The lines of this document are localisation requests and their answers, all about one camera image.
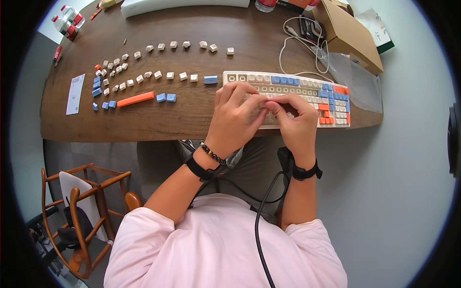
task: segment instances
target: black bag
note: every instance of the black bag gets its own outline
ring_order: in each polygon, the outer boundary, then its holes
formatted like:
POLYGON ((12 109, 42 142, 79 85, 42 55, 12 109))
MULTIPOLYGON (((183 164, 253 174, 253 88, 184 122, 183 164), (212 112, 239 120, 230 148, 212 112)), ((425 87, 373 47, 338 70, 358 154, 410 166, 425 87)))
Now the black bag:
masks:
MULTIPOLYGON (((64 215, 67 223, 69 224, 69 227, 58 228, 59 238, 67 245, 67 248, 79 249, 80 243, 78 242, 77 233, 72 221, 71 208, 69 206, 64 208, 64 215)), ((86 238, 93 230, 93 225, 91 225, 91 222, 89 221, 88 216, 86 216, 85 211, 83 211, 83 209, 80 207, 77 207, 77 218, 78 223, 80 224, 80 229, 82 230, 83 238, 86 238)))

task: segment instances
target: hand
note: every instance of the hand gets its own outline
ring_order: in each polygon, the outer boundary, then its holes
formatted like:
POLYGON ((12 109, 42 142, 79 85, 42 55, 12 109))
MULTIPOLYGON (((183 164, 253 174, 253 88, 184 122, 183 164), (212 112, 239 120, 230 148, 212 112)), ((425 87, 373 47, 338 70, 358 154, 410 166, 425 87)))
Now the hand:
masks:
POLYGON ((248 118, 267 98, 246 82, 231 82, 216 91, 214 113, 205 145, 221 159, 245 145, 261 126, 268 109, 262 109, 256 119, 248 118), (252 94, 240 105, 245 94, 252 94))
POLYGON ((315 165, 315 133, 319 112, 296 94, 270 98, 266 107, 280 123, 280 133, 295 157, 296 166, 311 169, 315 165), (290 104, 299 116, 291 119, 280 104, 290 104))

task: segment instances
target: pink t-shirt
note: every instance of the pink t-shirt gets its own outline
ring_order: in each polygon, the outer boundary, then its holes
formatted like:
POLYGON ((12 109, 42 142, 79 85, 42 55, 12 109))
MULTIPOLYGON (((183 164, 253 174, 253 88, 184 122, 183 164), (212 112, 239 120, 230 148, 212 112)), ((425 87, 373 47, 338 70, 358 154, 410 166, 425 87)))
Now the pink t-shirt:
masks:
MULTIPOLYGON (((137 208, 118 229, 104 287, 268 287, 254 239, 255 217, 245 201, 226 194, 197 197, 176 226, 137 208)), ((319 219, 284 232, 261 218, 259 233, 276 287, 347 287, 319 219)))

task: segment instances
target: black wrist strap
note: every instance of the black wrist strap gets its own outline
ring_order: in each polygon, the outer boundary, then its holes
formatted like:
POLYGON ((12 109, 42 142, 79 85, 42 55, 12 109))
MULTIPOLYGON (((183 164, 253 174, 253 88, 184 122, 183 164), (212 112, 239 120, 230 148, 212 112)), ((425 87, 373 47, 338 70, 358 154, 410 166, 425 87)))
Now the black wrist strap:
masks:
POLYGON ((203 169, 200 165, 197 164, 195 161, 194 157, 192 157, 193 154, 190 154, 187 158, 184 164, 189 167, 189 169, 197 175, 200 178, 200 182, 206 182, 210 181, 213 178, 215 178, 222 170, 224 167, 222 165, 218 166, 215 170, 205 170, 203 169))
POLYGON ((316 175, 318 179, 322 177, 323 171, 319 169, 317 166, 317 159, 315 159, 315 165, 312 169, 306 171, 302 168, 296 166, 295 162, 293 161, 293 178, 298 181, 303 181, 304 179, 309 179, 310 177, 316 175))

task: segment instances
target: beaded bracelet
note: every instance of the beaded bracelet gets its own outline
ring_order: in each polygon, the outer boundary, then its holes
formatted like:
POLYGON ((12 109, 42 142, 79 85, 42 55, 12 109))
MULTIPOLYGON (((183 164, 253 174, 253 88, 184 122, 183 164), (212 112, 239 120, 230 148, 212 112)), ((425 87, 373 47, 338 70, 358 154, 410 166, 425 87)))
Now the beaded bracelet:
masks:
POLYGON ((203 150, 205 150, 205 152, 210 155, 213 159, 216 160, 216 162, 218 162, 219 164, 221 165, 225 165, 226 164, 226 161, 219 158, 216 154, 213 154, 213 151, 210 150, 210 148, 208 148, 206 145, 205 145, 205 142, 203 141, 200 141, 200 146, 202 147, 203 150))

